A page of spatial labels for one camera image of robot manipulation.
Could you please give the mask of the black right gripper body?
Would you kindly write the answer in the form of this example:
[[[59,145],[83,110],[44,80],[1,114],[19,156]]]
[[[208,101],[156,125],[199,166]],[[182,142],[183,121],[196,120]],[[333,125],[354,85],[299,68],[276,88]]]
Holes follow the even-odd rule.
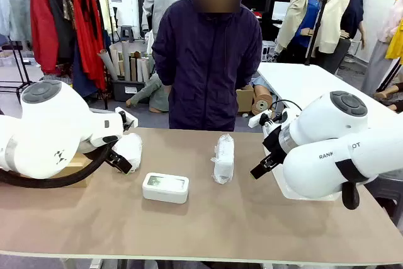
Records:
[[[283,164],[286,158],[286,152],[280,145],[279,134],[281,132],[281,125],[278,123],[272,123],[268,126],[262,127],[264,134],[263,145],[264,148],[269,152],[261,163],[262,164]]]

